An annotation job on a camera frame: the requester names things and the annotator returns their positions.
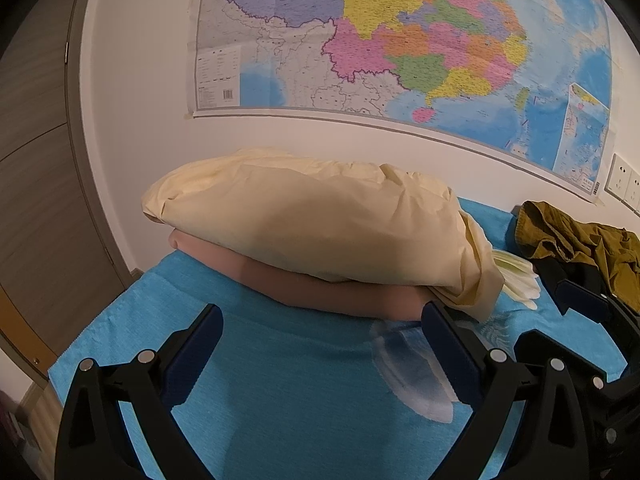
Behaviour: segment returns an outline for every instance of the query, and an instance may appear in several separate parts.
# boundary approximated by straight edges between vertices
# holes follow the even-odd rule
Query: map
[[[586,194],[608,164],[602,0],[200,0],[194,57],[199,114],[385,119],[471,140]]]

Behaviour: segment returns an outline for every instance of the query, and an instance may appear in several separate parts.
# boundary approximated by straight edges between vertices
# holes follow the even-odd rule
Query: map border
[[[610,10],[609,6],[604,2],[607,25],[609,20],[615,14]],[[455,133],[444,132],[437,128],[426,128],[424,126],[413,126],[404,121],[398,121],[392,118],[377,118],[375,116],[366,116],[356,112],[335,112],[330,110],[319,110],[318,108],[302,108],[302,107],[278,107],[278,108],[258,108],[258,107],[219,107],[219,108],[198,108],[197,104],[197,82],[196,82],[196,63],[197,63],[197,44],[198,44],[198,24],[200,22],[200,11],[202,8],[202,0],[190,0],[189,5],[189,41],[187,43],[187,70],[186,70],[186,90],[187,90],[187,108],[192,118],[204,117],[285,117],[292,119],[311,119],[319,121],[328,121],[341,124],[356,124],[358,126],[373,127],[379,130],[385,130],[396,134],[405,134],[413,137],[431,140],[447,146],[453,146],[467,152],[477,153],[486,156],[491,160],[496,160],[516,170],[524,171],[541,180],[559,186],[568,192],[586,200],[587,202],[596,203],[606,186],[609,177],[611,165],[613,163],[614,146],[616,140],[616,129],[612,128],[614,123],[612,119],[612,111],[614,103],[617,103],[614,92],[614,84],[616,80],[622,76],[622,69],[618,60],[615,59],[613,47],[611,52],[611,103],[609,106],[609,124],[607,125],[606,140],[602,150],[600,159],[600,168],[594,183],[594,190],[587,193],[579,184],[569,179],[563,178],[552,170],[544,168],[535,162],[520,158],[519,156],[505,152],[490,144],[481,142],[480,140],[469,139]],[[611,33],[609,29],[609,43],[611,45]]]

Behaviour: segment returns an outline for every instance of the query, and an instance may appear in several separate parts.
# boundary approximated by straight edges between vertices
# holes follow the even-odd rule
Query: wooden floor
[[[28,414],[29,426],[42,450],[38,461],[39,470],[35,471],[35,473],[43,480],[54,480],[53,473],[60,418],[62,418],[62,405],[49,383]]]

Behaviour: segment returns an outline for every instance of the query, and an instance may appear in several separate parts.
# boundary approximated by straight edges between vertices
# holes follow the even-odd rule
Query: brown garment
[[[598,267],[609,291],[640,312],[640,240],[634,233],[582,224],[546,202],[525,202],[515,237],[529,260],[552,256]]]

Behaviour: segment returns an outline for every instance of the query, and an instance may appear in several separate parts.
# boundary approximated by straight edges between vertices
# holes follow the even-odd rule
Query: power outlet panel
[[[640,206],[640,175],[635,171],[631,172],[623,202],[634,211]]]
[[[635,172],[631,169],[631,166],[619,155],[614,155],[609,180],[605,189],[620,200],[624,200],[632,173]]]

